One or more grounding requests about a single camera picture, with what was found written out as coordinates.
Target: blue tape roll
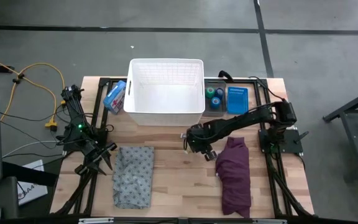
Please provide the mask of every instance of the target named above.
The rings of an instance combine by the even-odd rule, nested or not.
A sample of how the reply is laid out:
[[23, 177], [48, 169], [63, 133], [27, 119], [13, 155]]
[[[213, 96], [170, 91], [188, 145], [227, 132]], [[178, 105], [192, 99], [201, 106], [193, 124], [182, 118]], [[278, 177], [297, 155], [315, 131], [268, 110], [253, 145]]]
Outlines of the blue tape roll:
[[221, 100], [218, 97], [214, 97], [211, 100], [211, 109], [218, 109], [221, 104]]
[[222, 88], [217, 88], [215, 90], [215, 97], [218, 97], [220, 100], [223, 99], [223, 89]]

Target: green tape roll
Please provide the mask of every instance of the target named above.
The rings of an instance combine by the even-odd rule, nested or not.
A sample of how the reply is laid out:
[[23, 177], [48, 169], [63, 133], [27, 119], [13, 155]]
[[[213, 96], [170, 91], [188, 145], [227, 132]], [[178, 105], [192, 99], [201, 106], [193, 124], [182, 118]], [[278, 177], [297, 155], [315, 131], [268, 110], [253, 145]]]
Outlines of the green tape roll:
[[207, 88], [205, 89], [205, 97], [207, 97], [207, 98], [212, 98], [212, 97], [214, 96], [214, 94], [215, 94], [215, 89], [214, 89], [214, 88], [212, 88], [212, 87], [207, 87]]

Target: yellow cable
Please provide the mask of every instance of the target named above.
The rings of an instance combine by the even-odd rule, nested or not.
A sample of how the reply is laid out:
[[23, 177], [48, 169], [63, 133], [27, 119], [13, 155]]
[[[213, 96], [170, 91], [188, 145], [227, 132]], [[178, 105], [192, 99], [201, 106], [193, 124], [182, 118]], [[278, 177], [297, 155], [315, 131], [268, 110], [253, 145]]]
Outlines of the yellow cable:
[[[15, 73], [17, 76], [19, 76], [21, 73], [24, 73], [24, 71], [26, 71], [27, 69], [29, 69], [29, 68], [31, 68], [31, 67], [34, 67], [34, 66], [36, 66], [36, 65], [46, 65], [46, 66], [49, 66], [49, 67], [55, 69], [55, 70], [59, 73], [60, 78], [62, 79], [63, 88], [65, 87], [65, 80], [64, 80], [64, 78], [63, 78], [62, 72], [59, 71], [59, 69], [57, 69], [56, 67], [54, 67], [53, 65], [51, 65], [51, 64], [49, 64], [49, 63], [43, 63], [43, 62], [34, 63], [34, 64], [32, 64], [32, 65], [27, 66], [26, 68], [23, 68], [23, 69], [18, 73], [17, 71], [15, 71], [15, 70], [13, 70], [13, 69], [7, 67], [6, 65], [4, 65], [4, 64], [2, 64], [2, 63], [0, 62], [0, 66], [6, 68], [6, 69], [8, 69], [8, 70], [10, 70], [11, 72]], [[34, 86], [37, 86], [37, 87], [39, 87], [39, 88], [42, 88], [42, 89], [48, 91], [48, 92], [52, 95], [52, 97], [53, 97], [53, 102], [54, 102], [53, 112], [55, 113], [55, 112], [56, 112], [56, 107], [57, 107], [55, 94], [53, 94], [53, 92], [52, 92], [50, 89], [48, 89], [47, 87], [42, 86], [42, 85], [39, 85], [39, 84], [37, 84], [37, 83], [34, 83], [34, 82], [32, 82], [31, 80], [29, 80], [28, 78], [26, 78], [26, 77], [23, 77], [23, 79], [26, 80], [27, 82], [29, 82], [30, 84], [34, 85]], [[13, 94], [14, 94], [15, 89], [16, 89], [16, 83], [13, 84], [12, 91], [11, 91], [11, 97], [10, 97], [10, 99], [9, 99], [8, 106], [7, 106], [7, 108], [6, 108], [5, 112], [4, 112], [5, 114], [9, 111], [9, 108], [11, 107], [11, 103], [12, 103], [12, 100], [13, 100]], [[54, 123], [54, 120], [55, 120], [55, 115], [53, 114], [52, 118], [51, 118], [50, 121], [49, 121], [49, 124]]]

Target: white plastic basket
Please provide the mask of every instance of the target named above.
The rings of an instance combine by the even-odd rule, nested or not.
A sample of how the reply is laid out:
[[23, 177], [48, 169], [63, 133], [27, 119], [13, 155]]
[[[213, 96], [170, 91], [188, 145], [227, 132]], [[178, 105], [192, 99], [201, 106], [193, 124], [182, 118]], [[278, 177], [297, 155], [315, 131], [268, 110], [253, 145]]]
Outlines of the white plastic basket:
[[205, 110], [204, 66], [198, 59], [132, 59], [124, 111], [143, 126], [191, 126]]

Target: white paper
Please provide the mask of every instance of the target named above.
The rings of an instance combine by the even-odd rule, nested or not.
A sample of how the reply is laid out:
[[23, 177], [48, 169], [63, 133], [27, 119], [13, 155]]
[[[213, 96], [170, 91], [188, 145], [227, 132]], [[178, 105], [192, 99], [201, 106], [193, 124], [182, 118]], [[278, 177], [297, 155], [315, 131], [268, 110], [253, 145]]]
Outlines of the white paper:
[[[32, 163], [29, 163], [27, 165], [24, 165], [23, 167], [26, 168], [35, 168], [34, 170], [44, 171], [44, 165], [42, 163], [42, 160], [38, 160]], [[48, 194], [48, 188], [47, 186], [37, 185], [33, 183], [27, 183], [27, 182], [21, 182], [19, 181], [20, 185], [22, 186], [24, 190], [20, 188], [19, 184], [17, 185], [17, 198], [19, 199], [19, 205], [22, 205], [24, 203], [30, 202], [36, 198], [39, 198], [41, 196]]]

